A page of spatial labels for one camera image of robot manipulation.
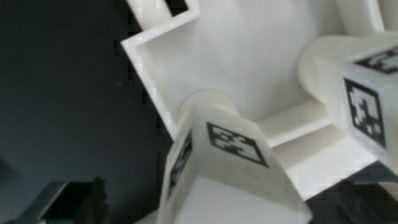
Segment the white plastic structure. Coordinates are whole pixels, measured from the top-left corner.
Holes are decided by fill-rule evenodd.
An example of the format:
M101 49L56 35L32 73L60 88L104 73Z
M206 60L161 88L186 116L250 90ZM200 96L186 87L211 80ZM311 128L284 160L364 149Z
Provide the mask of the white plastic structure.
M239 224L266 220L305 224L311 212L261 130L218 92L200 91L188 98L177 129L156 223Z
M136 1L129 0L129 5L136 12ZM206 119L216 119L218 127L234 133L231 137L222 128L216 130L229 150L232 147L247 152L247 141L238 136L255 139L264 161L273 164L261 175L277 173L277 178L287 175L293 185L286 186L289 192L296 190L300 201L376 160L398 172L398 104L390 103L398 90L398 35L390 32L396 1L186 0L188 11L158 20L158 15L168 13L163 5L152 6L152 11L145 8L156 22L138 19L144 32L122 42L175 141L167 173L186 127L197 133L191 139L199 142L181 174L186 179L179 180L186 186L179 184L181 192L174 196L168 196L165 175L158 224L172 220L183 223L200 212L211 213L206 210L211 202L199 208L197 197L206 198L216 189L229 189L232 195L245 194L241 198L248 200L247 192L252 195L252 191L261 191L259 185L263 189L275 187L266 186L261 178L239 179L250 173L241 160L229 161L227 154L206 156L213 155L206 154L213 146L204 143L211 138L202 137L209 136L209 129L199 125ZM222 171L225 167L236 169L234 175ZM263 200L257 208L279 193L254 193L252 200ZM266 206L277 205L280 201L273 200ZM209 215L213 223L216 212ZM305 209L298 206L289 212L303 217L296 223L305 222ZM245 223L261 223L250 218Z

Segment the dark gray surface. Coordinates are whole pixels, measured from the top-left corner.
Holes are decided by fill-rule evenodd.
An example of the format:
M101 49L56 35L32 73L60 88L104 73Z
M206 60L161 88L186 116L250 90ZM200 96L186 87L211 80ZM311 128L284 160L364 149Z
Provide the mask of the dark gray surface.
M51 181L94 176L113 223L156 207L170 138L115 49L138 32L128 11L124 0L0 1L0 223Z

